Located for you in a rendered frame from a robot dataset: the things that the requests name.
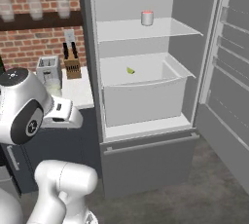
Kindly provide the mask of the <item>white wall outlet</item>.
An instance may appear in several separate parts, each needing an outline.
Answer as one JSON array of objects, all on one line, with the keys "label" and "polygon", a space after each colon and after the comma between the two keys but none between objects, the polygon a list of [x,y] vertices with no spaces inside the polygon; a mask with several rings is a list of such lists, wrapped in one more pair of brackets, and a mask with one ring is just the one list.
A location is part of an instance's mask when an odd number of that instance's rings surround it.
[{"label": "white wall outlet", "polygon": [[65,29],[64,30],[65,41],[69,44],[75,41],[75,35],[73,29]]}]

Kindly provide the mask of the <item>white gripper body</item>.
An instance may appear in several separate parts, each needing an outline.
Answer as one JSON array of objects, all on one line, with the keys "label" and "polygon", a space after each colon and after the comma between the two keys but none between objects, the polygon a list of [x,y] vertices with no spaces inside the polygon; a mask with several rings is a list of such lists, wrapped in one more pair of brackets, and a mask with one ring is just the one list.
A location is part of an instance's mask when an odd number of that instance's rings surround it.
[{"label": "white gripper body", "polygon": [[83,116],[80,111],[72,106],[57,105],[43,119],[43,128],[54,129],[79,129],[83,124]]}]

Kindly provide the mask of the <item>white fridge crisper drawer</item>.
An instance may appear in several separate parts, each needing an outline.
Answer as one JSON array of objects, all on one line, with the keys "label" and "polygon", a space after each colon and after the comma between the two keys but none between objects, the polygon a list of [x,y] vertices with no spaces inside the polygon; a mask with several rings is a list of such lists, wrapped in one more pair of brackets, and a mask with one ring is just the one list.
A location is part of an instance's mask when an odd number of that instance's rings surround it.
[{"label": "white fridge crisper drawer", "polygon": [[[127,67],[135,73],[128,74]],[[180,116],[193,76],[169,53],[104,58],[100,72],[109,127]]]}]

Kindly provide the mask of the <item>wooden knife block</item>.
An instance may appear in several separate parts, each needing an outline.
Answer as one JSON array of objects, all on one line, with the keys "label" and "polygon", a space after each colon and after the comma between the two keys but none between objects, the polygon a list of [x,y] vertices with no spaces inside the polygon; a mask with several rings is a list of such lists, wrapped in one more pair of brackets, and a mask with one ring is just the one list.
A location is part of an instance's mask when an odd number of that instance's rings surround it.
[{"label": "wooden knife block", "polygon": [[66,68],[66,75],[68,79],[79,79],[82,77],[81,65],[78,59],[78,53],[74,42],[68,46],[66,43],[63,44],[64,52],[64,65]]}]

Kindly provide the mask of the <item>clear glass jar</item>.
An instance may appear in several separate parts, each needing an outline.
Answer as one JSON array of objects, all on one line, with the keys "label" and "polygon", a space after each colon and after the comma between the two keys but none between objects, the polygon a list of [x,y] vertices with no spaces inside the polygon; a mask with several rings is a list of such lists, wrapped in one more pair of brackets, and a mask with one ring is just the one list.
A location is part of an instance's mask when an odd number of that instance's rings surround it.
[{"label": "clear glass jar", "polygon": [[69,0],[56,0],[56,7],[57,7],[58,15],[61,19],[70,18]]},{"label": "clear glass jar", "polygon": [[29,6],[29,14],[33,20],[40,20],[43,18],[43,8],[41,0],[27,0]]},{"label": "clear glass jar", "polygon": [[15,20],[11,0],[0,0],[0,17],[4,22],[10,22]]}]

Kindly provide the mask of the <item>silver toaster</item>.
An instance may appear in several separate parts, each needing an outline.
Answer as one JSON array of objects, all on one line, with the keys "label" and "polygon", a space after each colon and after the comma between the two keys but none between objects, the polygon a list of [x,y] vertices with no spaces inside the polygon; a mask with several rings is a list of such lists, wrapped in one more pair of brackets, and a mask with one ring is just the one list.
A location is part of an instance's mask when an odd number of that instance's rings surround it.
[{"label": "silver toaster", "polygon": [[40,56],[36,66],[36,75],[43,84],[53,80],[62,87],[62,71],[58,56]]}]

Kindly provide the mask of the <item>dark wooden wall shelf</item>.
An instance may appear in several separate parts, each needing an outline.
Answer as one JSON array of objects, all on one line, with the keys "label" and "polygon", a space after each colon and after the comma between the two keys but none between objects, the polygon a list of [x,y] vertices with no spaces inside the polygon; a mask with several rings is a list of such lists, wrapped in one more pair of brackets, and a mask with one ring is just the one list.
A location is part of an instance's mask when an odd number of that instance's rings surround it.
[{"label": "dark wooden wall shelf", "polygon": [[43,14],[42,19],[34,20],[30,14],[15,14],[13,21],[4,22],[0,18],[0,31],[82,26],[80,11],[72,11],[68,19],[61,19],[57,12]]}]

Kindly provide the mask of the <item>grey freezer drawer front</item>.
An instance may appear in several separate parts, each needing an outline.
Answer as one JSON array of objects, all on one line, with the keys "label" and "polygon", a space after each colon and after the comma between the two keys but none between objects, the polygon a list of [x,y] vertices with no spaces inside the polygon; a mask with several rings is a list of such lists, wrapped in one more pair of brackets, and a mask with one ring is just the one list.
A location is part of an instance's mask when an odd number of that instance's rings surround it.
[{"label": "grey freezer drawer front", "polygon": [[193,131],[183,131],[101,143],[105,198],[119,198],[185,182],[192,167],[197,139],[111,155],[104,155],[104,151],[187,137],[191,133]]}]

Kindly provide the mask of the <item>glass fridge shelf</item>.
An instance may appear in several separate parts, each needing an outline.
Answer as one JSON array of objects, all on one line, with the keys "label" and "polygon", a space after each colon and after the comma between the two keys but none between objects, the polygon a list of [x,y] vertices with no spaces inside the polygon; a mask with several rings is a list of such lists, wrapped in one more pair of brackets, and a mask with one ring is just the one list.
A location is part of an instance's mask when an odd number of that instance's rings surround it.
[{"label": "glass fridge shelf", "polygon": [[151,26],[142,25],[140,19],[99,21],[96,26],[99,42],[202,35],[201,32],[173,18],[154,19]]}]

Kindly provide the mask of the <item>clear glass of lemonade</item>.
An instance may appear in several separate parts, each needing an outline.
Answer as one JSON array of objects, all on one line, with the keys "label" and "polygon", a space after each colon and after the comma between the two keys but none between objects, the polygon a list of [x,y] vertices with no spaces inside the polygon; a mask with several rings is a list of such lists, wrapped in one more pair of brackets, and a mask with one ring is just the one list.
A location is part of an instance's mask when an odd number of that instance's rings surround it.
[{"label": "clear glass of lemonade", "polygon": [[49,79],[45,83],[48,93],[55,96],[61,96],[61,86],[58,79]]}]

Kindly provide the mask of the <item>dark blue base cabinet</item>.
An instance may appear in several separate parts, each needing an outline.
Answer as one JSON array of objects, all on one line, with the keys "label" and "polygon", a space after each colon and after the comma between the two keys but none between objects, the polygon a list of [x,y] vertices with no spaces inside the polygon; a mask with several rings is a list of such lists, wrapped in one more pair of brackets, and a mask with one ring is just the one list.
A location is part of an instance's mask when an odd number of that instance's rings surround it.
[{"label": "dark blue base cabinet", "polygon": [[59,160],[94,168],[102,177],[97,124],[94,108],[80,110],[84,122],[80,129],[39,129],[26,144],[12,148],[18,168],[6,144],[0,144],[0,166],[6,166],[18,192],[38,190],[34,170],[44,160]]}]

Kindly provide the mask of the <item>grey fridge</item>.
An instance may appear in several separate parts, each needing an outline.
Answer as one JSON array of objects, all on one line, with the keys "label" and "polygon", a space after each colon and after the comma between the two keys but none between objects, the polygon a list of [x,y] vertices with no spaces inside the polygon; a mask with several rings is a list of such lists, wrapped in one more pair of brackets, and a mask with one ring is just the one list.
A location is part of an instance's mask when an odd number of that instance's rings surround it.
[{"label": "grey fridge", "polygon": [[[218,0],[80,0],[80,4],[99,149],[101,143],[183,131],[197,133],[196,112]],[[143,11],[152,11],[154,19],[179,20],[202,35],[98,41],[96,24],[99,21],[141,20]],[[186,83],[181,115],[109,127],[105,119],[100,61],[108,57],[157,53],[171,54],[193,73]]]}]

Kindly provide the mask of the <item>grey fridge door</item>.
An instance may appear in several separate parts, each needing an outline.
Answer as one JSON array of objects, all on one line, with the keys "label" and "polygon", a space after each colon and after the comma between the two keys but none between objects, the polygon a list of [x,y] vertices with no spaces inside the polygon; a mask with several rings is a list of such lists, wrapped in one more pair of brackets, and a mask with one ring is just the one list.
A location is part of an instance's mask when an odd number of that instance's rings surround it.
[{"label": "grey fridge door", "polygon": [[249,194],[249,0],[219,0],[196,127]]}]

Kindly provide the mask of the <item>white can with red lid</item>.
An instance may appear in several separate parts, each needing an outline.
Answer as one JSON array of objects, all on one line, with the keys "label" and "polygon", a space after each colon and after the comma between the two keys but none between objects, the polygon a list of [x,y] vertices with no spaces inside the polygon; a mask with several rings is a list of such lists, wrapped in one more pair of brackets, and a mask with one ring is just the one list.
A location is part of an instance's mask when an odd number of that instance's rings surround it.
[{"label": "white can with red lid", "polygon": [[141,24],[144,26],[150,26],[154,22],[154,13],[152,11],[143,11],[141,13]]}]

